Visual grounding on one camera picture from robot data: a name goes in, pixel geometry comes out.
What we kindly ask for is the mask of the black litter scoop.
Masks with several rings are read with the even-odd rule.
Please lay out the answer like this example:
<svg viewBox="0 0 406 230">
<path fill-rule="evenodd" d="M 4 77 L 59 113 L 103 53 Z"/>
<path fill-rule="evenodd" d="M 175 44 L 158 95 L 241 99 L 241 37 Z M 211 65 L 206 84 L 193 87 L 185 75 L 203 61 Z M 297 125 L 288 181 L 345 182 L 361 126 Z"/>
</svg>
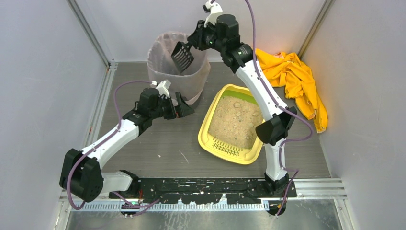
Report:
<svg viewBox="0 0 406 230">
<path fill-rule="evenodd" d="M 171 58 L 180 73 L 184 72 L 194 61 L 191 48 L 192 45 L 190 43 L 179 41 L 172 51 Z"/>
</svg>

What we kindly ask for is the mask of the yellow litter box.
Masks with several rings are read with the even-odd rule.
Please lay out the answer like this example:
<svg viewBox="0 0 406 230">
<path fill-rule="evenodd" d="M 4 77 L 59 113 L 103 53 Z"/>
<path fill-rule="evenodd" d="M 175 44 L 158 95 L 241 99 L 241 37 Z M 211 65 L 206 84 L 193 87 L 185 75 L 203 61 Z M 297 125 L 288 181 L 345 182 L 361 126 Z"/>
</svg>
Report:
<svg viewBox="0 0 406 230">
<path fill-rule="evenodd" d="M 263 143 L 255 133 L 262 112 L 247 88 L 228 84 L 213 99 L 198 133 L 207 152 L 237 164 L 251 164 Z"/>
</svg>

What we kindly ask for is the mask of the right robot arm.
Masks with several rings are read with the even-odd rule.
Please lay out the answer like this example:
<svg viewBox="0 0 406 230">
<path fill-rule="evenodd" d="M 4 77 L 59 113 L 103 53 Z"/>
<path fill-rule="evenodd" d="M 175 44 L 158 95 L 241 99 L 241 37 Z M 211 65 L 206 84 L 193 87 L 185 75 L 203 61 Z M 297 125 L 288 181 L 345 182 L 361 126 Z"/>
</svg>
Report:
<svg viewBox="0 0 406 230">
<path fill-rule="evenodd" d="M 266 80 L 260 65 L 254 60 L 250 45 L 240 41 L 239 24 L 235 16 L 223 14 L 215 23 L 199 20 L 195 31 L 188 37 L 188 44 L 204 51 L 213 49 L 220 53 L 222 61 L 249 89 L 259 106 L 264 122 L 255 128 L 266 153 L 265 186 L 270 191 L 281 191 L 289 182 L 284 169 L 283 141 L 287 139 L 297 110 L 288 107 L 278 97 Z"/>
</svg>

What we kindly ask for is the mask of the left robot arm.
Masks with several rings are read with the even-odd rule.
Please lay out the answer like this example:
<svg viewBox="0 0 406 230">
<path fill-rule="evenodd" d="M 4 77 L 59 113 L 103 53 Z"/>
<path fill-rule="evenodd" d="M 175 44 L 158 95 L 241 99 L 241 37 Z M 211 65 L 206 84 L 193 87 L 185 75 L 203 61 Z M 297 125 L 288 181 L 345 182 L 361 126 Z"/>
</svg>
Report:
<svg viewBox="0 0 406 230">
<path fill-rule="evenodd" d="M 101 139 L 82 150 L 70 149 L 62 166 L 59 185 L 84 202 L 92 202 L 101 193 L 134 196 L 139 193 L 139 178 L 127 170 L 102 173 L 107 161 L 122 147 L 143 134 L 153 120 L 172 120 L 194 113 L 180 92 L 175 93 L 177 105 L 164 90 L 145 88 L 135 107 Z"/>
</svg>

